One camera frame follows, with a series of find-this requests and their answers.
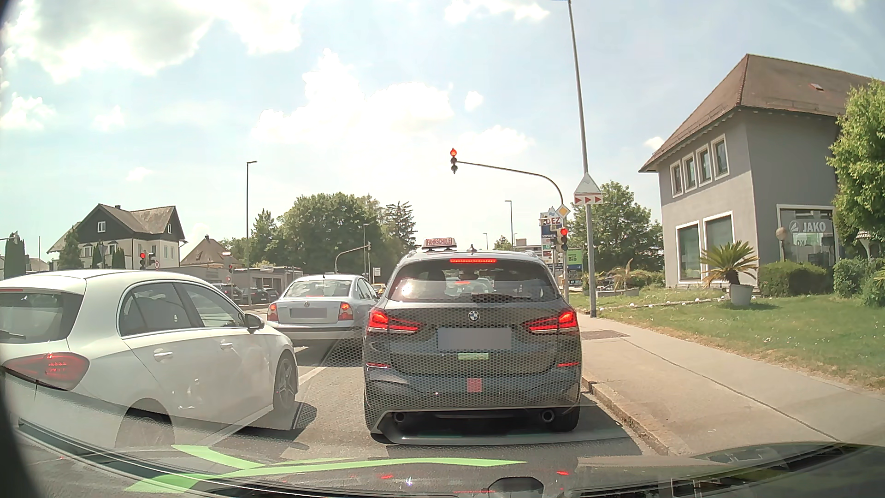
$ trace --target sidewalk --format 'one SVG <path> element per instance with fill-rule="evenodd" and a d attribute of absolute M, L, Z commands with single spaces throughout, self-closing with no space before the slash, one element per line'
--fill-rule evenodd
<path fill-rule="evenodd" d="M 590 389 L 659 452 L 792 440 L 885 445 L 885 396 L 633 325 L 583 314 L 579 323 Z"/>

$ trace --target curb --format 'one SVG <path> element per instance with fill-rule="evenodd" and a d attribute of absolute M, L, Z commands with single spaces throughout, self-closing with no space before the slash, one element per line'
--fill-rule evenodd
<path fill-rule="evenodd" d="M 636 435 L 659 455 L 685 456 L 694 453 L 682 438 L 670 432 L 636 403 L 621 396 L 609 386 L 584 376 L 581 376 L 581 386 L 586 392 L 593 394 L 622 424 L 636 432 Z"/>

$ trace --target side mirror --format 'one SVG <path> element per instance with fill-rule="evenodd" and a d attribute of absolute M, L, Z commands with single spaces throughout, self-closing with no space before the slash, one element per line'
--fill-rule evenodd
<path fill-rule="evenodd" d="M 249 329 L 249 331 L 256 331 L 256 330 L 260 329 L 261 327 L 263 327 L 265 324 L 264 322 L 261 321 L 260 318 L 253 315 L 252 313 L 246 314 L 245 322 L 246 322 L 246 328 Z"/>

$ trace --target rear bumper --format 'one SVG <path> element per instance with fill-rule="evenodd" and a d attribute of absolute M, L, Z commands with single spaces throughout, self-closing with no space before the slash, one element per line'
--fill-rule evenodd
<path fill-rule="evenodd" d="M 277 322 L 267 322 L 267 324 L 293 341 L 363 337 L 363 328 L 356 325 L 323 327 L 319 325 L 287 325 Z"/>

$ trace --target silver sedan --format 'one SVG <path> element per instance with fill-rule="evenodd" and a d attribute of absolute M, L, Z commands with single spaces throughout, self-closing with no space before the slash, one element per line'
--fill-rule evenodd
<path fill-rule="evenodd" d="M 268 307 L 267 324 L 293 342 L 359 339 L 377 302 L 375 290 L 362 276 L 302 276 Z"/>

